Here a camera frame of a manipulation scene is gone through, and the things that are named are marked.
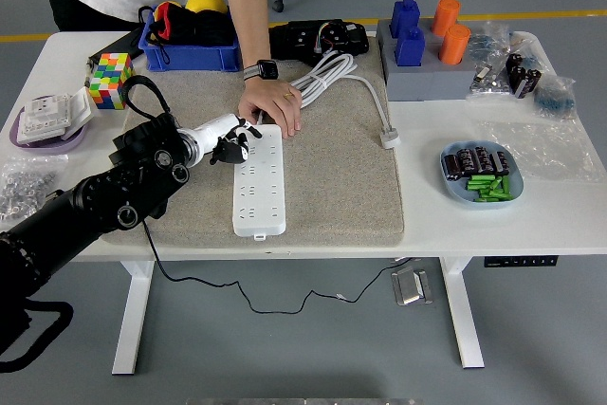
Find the person's left hand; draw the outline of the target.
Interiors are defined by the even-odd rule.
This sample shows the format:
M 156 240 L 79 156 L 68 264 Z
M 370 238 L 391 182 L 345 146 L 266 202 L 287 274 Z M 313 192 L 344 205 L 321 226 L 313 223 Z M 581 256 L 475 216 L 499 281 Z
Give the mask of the person's left hand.
M 302 128 L 301 92 L 281 80 L 262 80 L 254 77 L 245 81 L 245 89 L 238 104 L 239 116 L 256 123 L 257 113 L 267 113 L 281 128 L 284 138 L 293 137 Z

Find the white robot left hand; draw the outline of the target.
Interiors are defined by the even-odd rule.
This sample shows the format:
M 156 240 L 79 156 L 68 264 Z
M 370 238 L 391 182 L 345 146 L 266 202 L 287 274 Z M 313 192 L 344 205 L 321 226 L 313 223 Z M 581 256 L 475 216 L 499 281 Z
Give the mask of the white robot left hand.
M 248 136 L 262 138 L 262 133 L 247 120 L 226 114 L 194 129 L 180 129 L 180 136 L 189 147 L 187 167 L 197 165 L 203 156 L 211 155 L 210 164 L 240 164 L 248 159 Z

